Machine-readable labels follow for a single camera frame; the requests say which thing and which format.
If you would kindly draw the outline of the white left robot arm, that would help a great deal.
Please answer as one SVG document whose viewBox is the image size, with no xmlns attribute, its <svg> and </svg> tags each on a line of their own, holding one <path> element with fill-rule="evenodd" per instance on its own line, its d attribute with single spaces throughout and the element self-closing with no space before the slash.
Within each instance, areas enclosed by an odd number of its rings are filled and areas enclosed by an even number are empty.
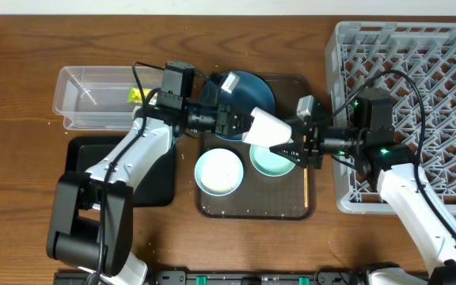
<svg viewBox="0 0 456 285">
<path fill-rule="evenodd" d="M 143 284 L 148 267 L 131 252 L 134 192 L 186 130 L 247 132 L 253 117 L 228 103 L 190 101 L 200 71 L 169 61 L 161 85 L 142 93 L 130 131 L 84 173 L 66 171 L 55 190 L 46 253 L 88 273 L 85 284 Z"/>
</svg>

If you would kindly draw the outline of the green yellow snack wrapper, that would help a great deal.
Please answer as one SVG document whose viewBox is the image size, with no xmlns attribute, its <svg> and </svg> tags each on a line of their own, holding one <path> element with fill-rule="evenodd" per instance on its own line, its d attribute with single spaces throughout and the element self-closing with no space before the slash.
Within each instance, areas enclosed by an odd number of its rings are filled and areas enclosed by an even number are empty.
<svg viewBox="0 0 456 285">
<path fill-rule="evenodd" d="M 149 89 L 143 89 L 142 91 L 140 91 L 138 87 L 131 87 L 127 97 L 127 102 L 142 103 L 143 98 L 146 98 L 149 92 Z"/>
</svg>

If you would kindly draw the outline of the mint green small bowl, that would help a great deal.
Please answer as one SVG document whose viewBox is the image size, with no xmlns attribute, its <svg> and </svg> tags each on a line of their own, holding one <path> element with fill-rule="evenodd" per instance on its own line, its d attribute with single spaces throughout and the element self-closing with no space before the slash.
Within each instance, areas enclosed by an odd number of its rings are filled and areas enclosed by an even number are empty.
<svg viewBox="0 0 456 285">
<path fill-rule="evenodd" d="M 249 158 L 253 167 L 268 177 L 281 177 L 288 174 L 295 164 L 290 160 L 272 153 L 268 148 L 251 145 Z"/>
</svg>

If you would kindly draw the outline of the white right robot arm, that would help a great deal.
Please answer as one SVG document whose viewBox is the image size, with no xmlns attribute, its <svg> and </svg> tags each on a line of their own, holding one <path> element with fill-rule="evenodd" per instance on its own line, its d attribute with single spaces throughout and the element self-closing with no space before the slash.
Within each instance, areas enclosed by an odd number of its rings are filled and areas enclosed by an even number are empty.
<svg viewBox="0 0 456 285">
<path fill-rule="evenodd" d="M 426 264 L 430 284 L 456 284 L 456 218 L 435 194 L 420 151 L 395 142 L 393 102 L 383 89 L 355 95 L 354 127 L 327 127 L 323 120 L 305 123 L 303 142 L 271 147 L 271 152 L 300 167 L 320 168 L 326 154 L 350 157 L 351 167 L 397 214 Z"/>
</svg>

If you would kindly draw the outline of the dark blue bowl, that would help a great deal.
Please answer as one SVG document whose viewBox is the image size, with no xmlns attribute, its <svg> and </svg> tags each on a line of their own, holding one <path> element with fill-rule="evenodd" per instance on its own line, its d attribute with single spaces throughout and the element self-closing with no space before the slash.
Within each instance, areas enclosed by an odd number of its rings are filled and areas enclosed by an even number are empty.
<svg viewBox="0 0 456 285">
<path fill-rule="evenodd" d="M 232 93 L 215 93 L 216 85 L 213 81 L 209 81 L 203 86 L 199 101 L 203 105 L 229 105 L 235 111 L 244 110 L 250 114 L 254 108 L 261 108 L 274 115 L 276 113 L 276 103 L 268 84 L 255 74 L 244 71 L 233 72 L 240 77 L 240 81 Z M 241 141 L 242 137 L 242 134 L 214 135 L 229 141 Z"/>
</svg>

